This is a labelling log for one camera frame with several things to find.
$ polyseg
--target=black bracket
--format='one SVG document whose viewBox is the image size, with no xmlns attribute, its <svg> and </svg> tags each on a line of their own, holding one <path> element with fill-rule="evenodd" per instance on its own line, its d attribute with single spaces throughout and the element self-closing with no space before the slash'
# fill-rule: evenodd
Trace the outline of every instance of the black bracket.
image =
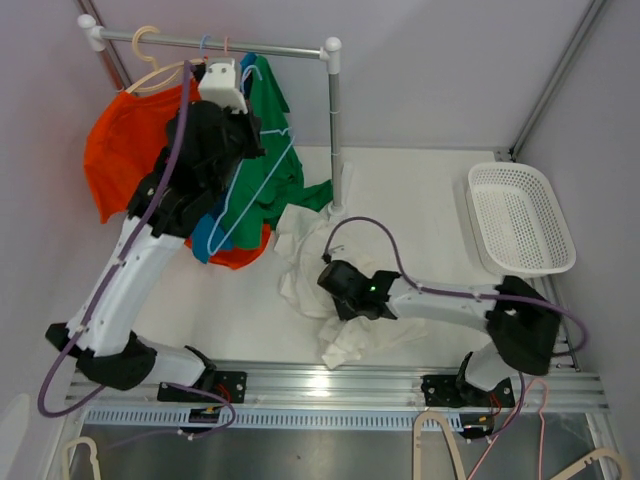
<svg viewBox="0 0 640 480">
<path fill-rule="evenodd" d="M 225 372 L 216 371 L 213 374 L 213 382 L 209 387 L 197 386 L 198 390 L 214 393 L 220 397 L 227 398 L 227 393 L 231 397 L 230 403 L 244 403 L 244 396 L 247 390 L 247 372 Z M 180 402 L 180 403 L 214 403 L 215 401 L 204 395 L 189 393 L 178 388 L 174 388 L 166 383 L 161 383 L 158 388 L 159 402 Z"/>
<path fill-rule="evenodd" d="M 425 375 L 422 377 L 420 389 L 424 393 L 424 401 L 427 407 L 483 407 L 491 408 L 490 396 L 493 393 L 503 408 L 513 408 L 516 405 L 513 395 L 511 380 L 505 378 L 491 392 L 476 391 L 473 400 L 464 398 L 458 386 L 456 386 L 457 375 Z"/>
</svg>

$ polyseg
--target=metal rod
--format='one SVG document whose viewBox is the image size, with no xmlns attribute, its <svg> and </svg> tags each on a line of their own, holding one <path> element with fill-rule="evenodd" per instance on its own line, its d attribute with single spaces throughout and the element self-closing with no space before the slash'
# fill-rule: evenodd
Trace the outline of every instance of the metal rod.
<svg viewBox="0 0 640 480">
<path fill-rule="evenodd" d="M 92 0 L 75 0 L 75 3 L 80 12 L 91 15 L 96 19 L 96 22 L 98 22 L 99 25 L 103 25 L 100 13 Z M 104 44 L 105 50 L 98 53 L 100 61 L 109 74 L 109 78 L 111 78 L 111 82 L 115 89 L 117 91 L 124 90 L 133 83 L 129 76 L 129 72 L 127 72 L 124 63 L 113 44 L 109 41 L 104 42 Z"/>
<path fill-rule="evenodd" d="M 116 42 L 130 42 L 133 40 L 133 33 L 119 30 L 100 30 L 100 37 L 105 40 Z M 140 37 L 140 43 L 150 43 L 154 45 L 170 45 L 174 47 L 200 48 L 200 38 L 180 37 L 177 35 L 164 35 L 155 33 L 145 33 Z M 224 50 L 224 42 L 207 40 L 204 42 L 205 48 L 214 50 Z M 232 52 L 253 52 L 262 55 L 278 55 L 282 57 L 311 58 L 320 60 L 322 50 L 313 48 L 283 47 L 276 45 L 262 45 L 256 43 L 228 42 L 227 49 Z"/>
<path fill-rule="evenodd" d="M 516 141 L 511 148 L 511 155 L 514 159 L 517 159 L 518 155 L 522 152 L 522 148 L 531 136 L 531 132 L 542 118 L 544 112 L 546 112 L 547 107 L 551 103 L 551 99 L 555 96 L 564 79 L 567 77 L 571 67 L 574 65 L 587 43 L 589 35 L 598 24 L 598 21 L 602 18 L 609 3 L 611 3 L 611 0 L 592 0 L 589 7 L 587 7 L 587 10 L 574 31 L 569 44 L 564 49 L 560 59 L 555 65 L 553 73 L 549 77 L 544 90 L 538 97 L 533 110 L 527 117 L 527 121 L 524 123 L 516 137 Z"/>
<path fill-rule="evenodd" d="M 340 152 L 340 75 L 329 74 L 329 131 L 331 134 L 331 183 L 333 184 L 333 209 L 343 209 L 342 153 Z"/>
</svg>

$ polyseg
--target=white plastic basket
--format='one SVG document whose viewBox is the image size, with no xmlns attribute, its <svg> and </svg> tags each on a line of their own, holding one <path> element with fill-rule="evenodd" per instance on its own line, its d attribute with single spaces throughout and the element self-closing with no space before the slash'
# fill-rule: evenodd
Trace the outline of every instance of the white plastic basket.
<svg viewBox="0 0 640 480">
<path fill-rule="evenodd" d="M 474 166 L 467 205 L 480 259 L 490 272 L 539 277 L 575 263 L 558 200 L 535 168 L 504 162 Z"/>
</svg>

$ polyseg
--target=white wall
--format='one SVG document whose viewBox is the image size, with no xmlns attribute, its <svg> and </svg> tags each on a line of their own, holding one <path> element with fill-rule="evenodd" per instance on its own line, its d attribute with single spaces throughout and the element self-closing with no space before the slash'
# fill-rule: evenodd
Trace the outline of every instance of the white wall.
<svg viewBox="0 0 640 480">
<path fill-rule="evenodd" d="M 59 425 L 35 411 L 55 356 L 45 330 L 81 305 L 119 228 L 99 225 L 82 170 L 86 135 L 113 93 L 76 15 L 70 0 L 12 0 L 0 15 L 0 416 L 19 393 L 32 397 L 17 480 L 41 478 Z"/>
<path fill-rule="evenodd" d="M 588 323 L 582 355 L 640 472 L 640 2 L 615 0 L 526 147 L 554 186 L 578 251 L 560 277 Z"/>
<path fill-rule="evenodd" d="M 588 0 L 96 0 L 105 24 L 320 47 L 344 43 L 344 139 L 360 146 L 511 145 Z M 158 52 L 162 63 L 197 50 Z M 139 77 L 148 71 L 121 44 Z M 325 68 L 273 60 L 298 142 L 328 143 Z"/>
</svg>

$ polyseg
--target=blue cloth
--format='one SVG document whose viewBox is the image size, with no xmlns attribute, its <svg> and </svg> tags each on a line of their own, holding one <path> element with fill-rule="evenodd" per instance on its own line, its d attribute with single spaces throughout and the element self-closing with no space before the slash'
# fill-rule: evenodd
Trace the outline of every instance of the blue cloth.
<svg viewBox="0 0 640 480">
<path fill-rule="evenodd" d="M 193 256 L 202 263 L 207 263 L 209 261 L 209 237 L 211 236 L 211 230 L 216 223 L 216 218 L 222 214 L 225 197 L 226 193 L 220 198 L 213 209 L 200 219 L 191 234 L 191 251 L 193 252 Z M 211 248 L 217 247 L 225 235 L 226 232 L 222 229 L 222 226 L 219 225 L 218 228 L 216 228 L 216 231 L 213 232 Z M 230 250 L 233 250 L 233 241 L 229 236 L 224 241 L 219 251 L 228 252 Z"/>
</svg>

